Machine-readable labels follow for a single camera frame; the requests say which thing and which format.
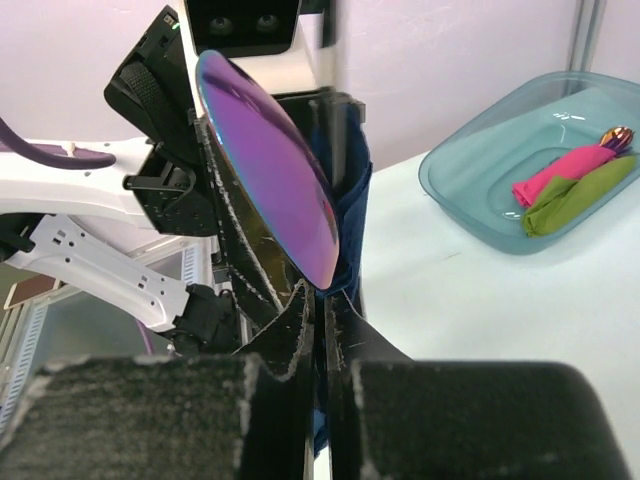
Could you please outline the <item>dark blue paper napkin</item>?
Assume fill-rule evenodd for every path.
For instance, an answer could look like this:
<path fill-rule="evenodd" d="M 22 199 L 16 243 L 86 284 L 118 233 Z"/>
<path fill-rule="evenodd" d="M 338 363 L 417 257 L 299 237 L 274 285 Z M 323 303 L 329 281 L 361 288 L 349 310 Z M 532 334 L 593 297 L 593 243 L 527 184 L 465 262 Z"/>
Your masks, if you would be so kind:
<path fill-rule="evenodd" d="M 323 301 L 335 293 L 344 293 L 355 302 L 359 297 L 362 243 L 369 185 L 373 171 L 370 151 L 361 128 L 358 106 L 347 104 L 346 110 L 346 167 L 343 190 L 336 195 L 336 217 L 340 230 L 340 254 L 331 287 L 316 295 Z M 328 381 L 325 367 L 325 346 L 316 346 L 316 400 L 313 410 L 313 452 L 318 457 L 328 446 L 327 424 Z"/>

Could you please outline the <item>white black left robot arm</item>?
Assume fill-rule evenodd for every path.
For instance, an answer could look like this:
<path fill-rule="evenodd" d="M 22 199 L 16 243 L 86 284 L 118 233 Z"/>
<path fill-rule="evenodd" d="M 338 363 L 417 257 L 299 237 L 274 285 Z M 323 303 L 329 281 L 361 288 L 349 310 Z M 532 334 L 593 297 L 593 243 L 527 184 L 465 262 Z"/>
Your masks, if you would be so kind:
<path fill-rule="evenodd" d="M 1 130 L 1 259 L 141 321 L 175 357 L 52 361 L 1 414 L 5 479 L 309 479 L 314 296 L 338 258 L 272 73 L 299 5 L 180 1 L 110 80 L 140 136 Z"/>

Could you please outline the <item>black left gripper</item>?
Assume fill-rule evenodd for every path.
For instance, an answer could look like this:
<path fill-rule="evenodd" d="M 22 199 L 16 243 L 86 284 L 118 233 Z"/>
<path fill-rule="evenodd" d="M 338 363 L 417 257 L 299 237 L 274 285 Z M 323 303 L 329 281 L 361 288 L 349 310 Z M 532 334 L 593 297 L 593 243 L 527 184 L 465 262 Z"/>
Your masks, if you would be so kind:
<path fill-rule="evenodd" d="M 254 336 L 291 340 L 300 327 L 288 261 L 196 120 L 179 16 L 164 6 L 104 89 L 107 104 L 146 136 L 151 152 L 125 177 L 161 234 L 220 238 L 234 302 Z"/>

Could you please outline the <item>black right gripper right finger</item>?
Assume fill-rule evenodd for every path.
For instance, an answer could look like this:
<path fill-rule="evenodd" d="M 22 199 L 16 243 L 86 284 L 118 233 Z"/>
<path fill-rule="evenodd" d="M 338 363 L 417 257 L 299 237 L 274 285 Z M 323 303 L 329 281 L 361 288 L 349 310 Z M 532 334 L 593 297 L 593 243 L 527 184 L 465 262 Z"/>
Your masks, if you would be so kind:
<path fill-rule="evenodd" d="M 557 362 L 417 361 L 324 303 L 336 479 L 627 479 L 585 376 Z"/>

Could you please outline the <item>ornate silver table knife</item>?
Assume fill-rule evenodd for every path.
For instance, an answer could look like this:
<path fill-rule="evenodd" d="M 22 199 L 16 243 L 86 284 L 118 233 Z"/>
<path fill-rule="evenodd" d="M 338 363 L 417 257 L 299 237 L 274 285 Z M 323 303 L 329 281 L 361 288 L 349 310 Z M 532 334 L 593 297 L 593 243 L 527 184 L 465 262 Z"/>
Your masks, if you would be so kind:
<path fill-rule="evenodd" d="M 328 137 L 331 145 L 331 183 L 338 192 L 346 171 L 346 95 L 344 85 L 345 40 L 343 38 L 342 2 L 319 1 L 321 29 L 319 33 L 319 82 L 326 110 Z"/>

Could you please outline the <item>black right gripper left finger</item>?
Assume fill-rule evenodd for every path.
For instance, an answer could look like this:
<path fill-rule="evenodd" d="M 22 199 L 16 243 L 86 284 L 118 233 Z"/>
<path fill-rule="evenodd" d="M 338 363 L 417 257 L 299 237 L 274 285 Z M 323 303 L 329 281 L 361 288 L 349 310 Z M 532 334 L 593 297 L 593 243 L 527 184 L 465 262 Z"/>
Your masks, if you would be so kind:
<path fill-rule="evenodd" d="M 5 479 L 309 479 L 314 295 L 230 355 L 43 366 L 1 440 Z"/>

